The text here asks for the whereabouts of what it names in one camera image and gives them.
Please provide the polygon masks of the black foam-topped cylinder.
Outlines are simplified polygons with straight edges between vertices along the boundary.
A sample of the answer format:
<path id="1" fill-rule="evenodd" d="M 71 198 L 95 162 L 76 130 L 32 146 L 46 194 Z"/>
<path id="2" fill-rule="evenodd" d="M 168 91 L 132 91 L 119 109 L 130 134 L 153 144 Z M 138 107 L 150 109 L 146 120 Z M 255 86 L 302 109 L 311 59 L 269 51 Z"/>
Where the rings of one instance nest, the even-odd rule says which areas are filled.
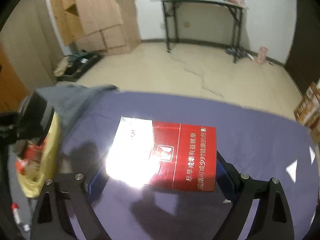
<path id="1" fill-rule="evenodd" d="M 40 146 L 48 135 L 54 117 L 54 107 L 37 91 L 27 97 L 18 115 L 17 139 L 29 140 Z"/>

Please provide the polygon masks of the dark door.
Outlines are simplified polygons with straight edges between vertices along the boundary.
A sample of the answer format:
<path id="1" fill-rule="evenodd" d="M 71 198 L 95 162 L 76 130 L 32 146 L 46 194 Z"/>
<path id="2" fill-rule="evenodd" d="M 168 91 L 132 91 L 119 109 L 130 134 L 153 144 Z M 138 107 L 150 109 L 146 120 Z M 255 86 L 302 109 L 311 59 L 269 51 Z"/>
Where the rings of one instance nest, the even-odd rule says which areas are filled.
<path id="1" fill-rule="evenodd" d="M 319 81 L 319 6 L 314 0 L 297 0 L 297 19 L 285 69 L 303 94 Z"/>

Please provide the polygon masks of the wooden wardrobe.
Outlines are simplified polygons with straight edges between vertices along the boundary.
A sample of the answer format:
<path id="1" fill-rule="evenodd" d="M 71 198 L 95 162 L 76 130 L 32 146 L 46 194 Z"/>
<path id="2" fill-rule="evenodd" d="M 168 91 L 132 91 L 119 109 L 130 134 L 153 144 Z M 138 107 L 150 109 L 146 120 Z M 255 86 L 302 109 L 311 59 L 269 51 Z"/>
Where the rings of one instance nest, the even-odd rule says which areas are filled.
<path id="1" fill-rule="evenodd" d="M 141 43 L 135 0 L 48 0 L 60 47 L 126 54 Z"/>

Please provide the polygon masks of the dark clothes on floor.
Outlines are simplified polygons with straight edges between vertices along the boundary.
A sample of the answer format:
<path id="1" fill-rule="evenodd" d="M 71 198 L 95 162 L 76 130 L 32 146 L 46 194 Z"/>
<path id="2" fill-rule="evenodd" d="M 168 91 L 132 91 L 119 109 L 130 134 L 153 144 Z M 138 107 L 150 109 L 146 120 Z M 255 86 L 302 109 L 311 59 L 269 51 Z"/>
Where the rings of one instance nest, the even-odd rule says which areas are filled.
<path id="1" fill-rule="evenodd" d="M 237 57 L 238 59 L 242 59 L 242 58 L 248 58 L 250 59 L 251 61 L 254 60 L 254 57 L 248 53 L 247 51 L 244 50 L 244 48 L 240 47 L 238 49 L 236 49 L 235 47 L 230 47 L 230 48 L 227 48 L 225 50 L 225 52 L 228 54 L 228 55 L 232 55 L 233 57 Z"/>

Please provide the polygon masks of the printed cardboard box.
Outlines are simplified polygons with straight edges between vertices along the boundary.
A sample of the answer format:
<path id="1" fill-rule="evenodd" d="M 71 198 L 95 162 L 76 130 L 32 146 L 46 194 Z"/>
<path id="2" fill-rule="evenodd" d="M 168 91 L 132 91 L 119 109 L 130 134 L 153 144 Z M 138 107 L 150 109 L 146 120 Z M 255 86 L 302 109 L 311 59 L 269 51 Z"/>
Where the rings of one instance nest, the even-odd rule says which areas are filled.
<path id="1" fill-rule="evenodd" d="M 316 144 L 319 144 L 319 88 L 312 82 L 302 100 L 293 111 L 295 119 L 309 129 Z"/>

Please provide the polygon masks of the black folding table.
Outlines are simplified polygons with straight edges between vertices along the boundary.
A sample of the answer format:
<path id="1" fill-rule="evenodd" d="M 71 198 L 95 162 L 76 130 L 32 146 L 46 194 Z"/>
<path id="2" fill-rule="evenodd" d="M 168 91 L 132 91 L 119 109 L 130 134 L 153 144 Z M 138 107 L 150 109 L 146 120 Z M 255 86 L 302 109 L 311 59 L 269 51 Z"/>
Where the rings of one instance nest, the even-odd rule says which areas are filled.
<path id="1" fill-rule="evenodd" d="M 151 0 L 162 7 L 168 53 L 181 43 L 227 49 L 242 47 L 248 6 L 244 1 Z"/>

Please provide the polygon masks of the white paper triangle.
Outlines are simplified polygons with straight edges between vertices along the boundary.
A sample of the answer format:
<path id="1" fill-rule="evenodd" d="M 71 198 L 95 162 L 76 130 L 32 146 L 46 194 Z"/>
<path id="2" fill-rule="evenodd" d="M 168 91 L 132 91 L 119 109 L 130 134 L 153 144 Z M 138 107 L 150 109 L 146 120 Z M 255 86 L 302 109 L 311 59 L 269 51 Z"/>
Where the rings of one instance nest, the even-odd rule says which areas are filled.
<path id="1" fill-rule="evenodd" d="M 310 152 L 310 161 L 312 165 L 315 160 L 316 154 L 311 146 L 309 146 L 309 152 Z"/>
<path id="2" fill-rule="evenodd" d="M 294 162 L 292 162 L 289 166 L 287 166 L 285 168 L 287 174 L 289 175 L 289 177 L 291 178 L 293 183 L 296 183 L 297 164 L 298 164 L 298 160 L 295 160 Z"/>

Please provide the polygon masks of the grey cloth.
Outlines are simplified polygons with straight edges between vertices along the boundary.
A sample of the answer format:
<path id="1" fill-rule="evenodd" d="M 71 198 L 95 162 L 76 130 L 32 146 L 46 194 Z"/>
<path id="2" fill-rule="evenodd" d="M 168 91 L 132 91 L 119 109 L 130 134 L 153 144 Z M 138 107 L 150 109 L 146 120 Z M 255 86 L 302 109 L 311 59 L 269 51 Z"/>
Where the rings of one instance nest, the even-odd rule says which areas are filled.
<path id="1" fill-rule="evenodd" d="M 65 85 L 44 87 L 34 91 L 37 91 L 54 107 L 54 111 L 62 118 L 62 133 L 66 135 L 98 94 L 117 89 L 114 85 L 93 88 Z M 14 112 L 20 112 L 23 103 L 29 96 L 23 99 L 18 106 L 18 110 Z M 12 204 L 12 198 L 9 187 L 8 159 L 9 145 L 1 145 L 1 228 L 2 231 L 5 229 L 17 231 L 9 207 Z"/>

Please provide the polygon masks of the yellow plastic basin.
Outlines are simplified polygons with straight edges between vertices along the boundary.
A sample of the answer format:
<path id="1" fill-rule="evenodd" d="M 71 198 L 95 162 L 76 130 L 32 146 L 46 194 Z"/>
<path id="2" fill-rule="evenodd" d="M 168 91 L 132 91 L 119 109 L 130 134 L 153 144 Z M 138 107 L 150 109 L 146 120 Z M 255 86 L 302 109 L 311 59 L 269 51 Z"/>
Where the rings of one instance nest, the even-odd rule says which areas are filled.
<path id="1" fill-rule="evenodd" d="M 16 170 L 18 182 L 26 197 L 37 198 L 40 195 L 45 181 L 49 178 L 53 178 L 56 167 L 56 156 L 59 148 L 60 133 L 60 117 L 57 113 L 54 113 L 48 135 L 44 140 L 46 145 L 44 153 L 42 154 L 38 176 L 32 179 L 18 174 Z"/>

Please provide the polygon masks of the white paper triangle far right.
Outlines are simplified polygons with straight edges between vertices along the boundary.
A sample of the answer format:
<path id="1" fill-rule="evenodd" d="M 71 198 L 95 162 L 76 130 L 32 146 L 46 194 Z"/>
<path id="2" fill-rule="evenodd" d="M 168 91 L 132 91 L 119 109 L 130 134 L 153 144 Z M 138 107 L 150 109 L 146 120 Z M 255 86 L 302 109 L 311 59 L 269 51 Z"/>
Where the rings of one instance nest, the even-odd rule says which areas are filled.
<path id="1" fill-rule="evenodd" d="M 310 161 L 312 165 L 315 160 L 316 154 L 311 146 L 309 146 L 309 152 L 310 152 Z"/>

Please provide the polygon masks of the red silver Hongqiqu carton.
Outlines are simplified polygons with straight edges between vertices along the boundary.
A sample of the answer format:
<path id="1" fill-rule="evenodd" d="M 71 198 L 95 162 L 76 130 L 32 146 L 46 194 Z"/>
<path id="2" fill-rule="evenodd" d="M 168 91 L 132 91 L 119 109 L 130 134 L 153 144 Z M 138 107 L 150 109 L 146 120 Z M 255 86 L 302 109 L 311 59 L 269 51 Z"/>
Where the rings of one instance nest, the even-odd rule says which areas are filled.
<path id="1" fill-rule="evenodd" d="M 14 153 L 17 155 L 15 166 L 18 174 L 32 179 L 38 176 L 45 145 L 45 141 L 39 146 L 30 140 L 21 140 L 15 144 Z"/>

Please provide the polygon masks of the pink snack bag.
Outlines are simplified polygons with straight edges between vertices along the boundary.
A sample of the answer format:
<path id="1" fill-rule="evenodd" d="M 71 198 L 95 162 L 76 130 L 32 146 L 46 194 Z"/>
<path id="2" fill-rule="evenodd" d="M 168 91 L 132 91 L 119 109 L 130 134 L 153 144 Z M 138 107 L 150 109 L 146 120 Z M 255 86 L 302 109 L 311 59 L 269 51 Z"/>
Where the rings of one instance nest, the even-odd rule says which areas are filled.
<path id="1" fill-rule="evenodd" d="M 266 62 L 268 49 L 266 47 L 260 46 L 257 57 L 255 58 L 255 62 L 259 65 L 263 65 Z"/>

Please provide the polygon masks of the black suitcase with clothes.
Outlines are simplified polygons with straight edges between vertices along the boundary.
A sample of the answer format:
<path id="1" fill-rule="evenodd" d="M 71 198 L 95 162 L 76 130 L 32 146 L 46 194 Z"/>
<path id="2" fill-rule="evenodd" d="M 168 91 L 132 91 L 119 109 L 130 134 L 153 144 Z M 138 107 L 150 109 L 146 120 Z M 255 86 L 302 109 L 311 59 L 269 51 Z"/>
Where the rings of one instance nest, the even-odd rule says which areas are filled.
<path id="1" fill-rule="evenodd" d="M 65 56 L 54 70 L 57 81 L 76 82 L 102 59 L 99 52 L 81 50 Z"/>

